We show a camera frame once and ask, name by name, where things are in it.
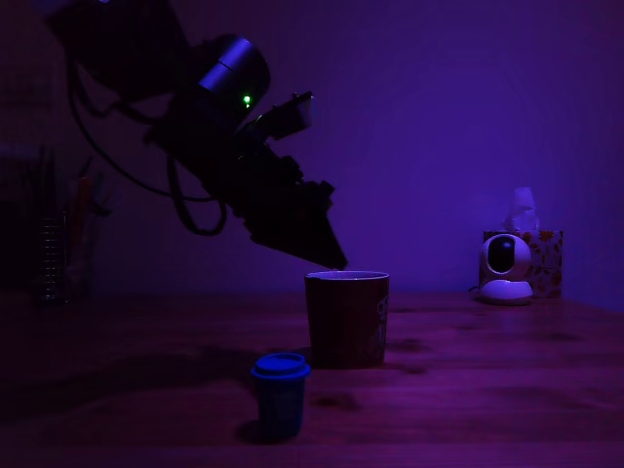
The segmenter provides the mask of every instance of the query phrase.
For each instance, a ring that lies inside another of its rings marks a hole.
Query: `security camera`
[[[481,249],[484,281],[480,286],[484,302],[500,305],[529,304],[533,291],[524,281],[530,268],[530,248],[520,237],[498,234]]]

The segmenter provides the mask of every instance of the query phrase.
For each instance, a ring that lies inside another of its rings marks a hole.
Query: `floral tissue box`
[[[484,242],[506,231],[485,231]],[[527,231],[512,232],[522,238],[530,247],[531,267],[526,273],[526,280],[533,289],[533,297],[562,296],[562,250],[564,231]],[[484,280],[479,268],[479,284]]]

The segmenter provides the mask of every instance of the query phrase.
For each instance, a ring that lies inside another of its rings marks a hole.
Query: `table surface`
[[[313,370],[301,434],[256,441],[250,368],[309,352],[303,294],[0,313],[0,466],[624,466],[624,315],[392,294],[386,363]]]

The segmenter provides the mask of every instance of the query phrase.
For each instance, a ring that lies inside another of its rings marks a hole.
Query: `small cup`
[[[269,354],[252,369],[258,396],[259,435],[264,442],[295,437],[303,423],[305,377],[310,366],[294,353]]]
[[[315,369],[366,369],[383,364],[390,276],[326,271],[305,276]]]

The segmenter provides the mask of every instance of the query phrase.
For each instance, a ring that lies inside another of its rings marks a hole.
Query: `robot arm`
[[[327,216],[333,187],[304,181],[296,161],[277,156],[266,143],[309,127],[311,93],[293,95],[243,125],[270,83],[264,58],[246,39],[224,35],[192,47],[168,0],[36,3],[69,63],[115,92],[127,115],[133,117],[133,102],[173,95],[167,113],[149,122],[144,140],[169,156],[172,198],[186,227],[214,235],[224,217],[213,231],[194,225],[176,162],[202,182],[223,213],[227,205],[244,220],[254,242],[328,268],[346,267]]]

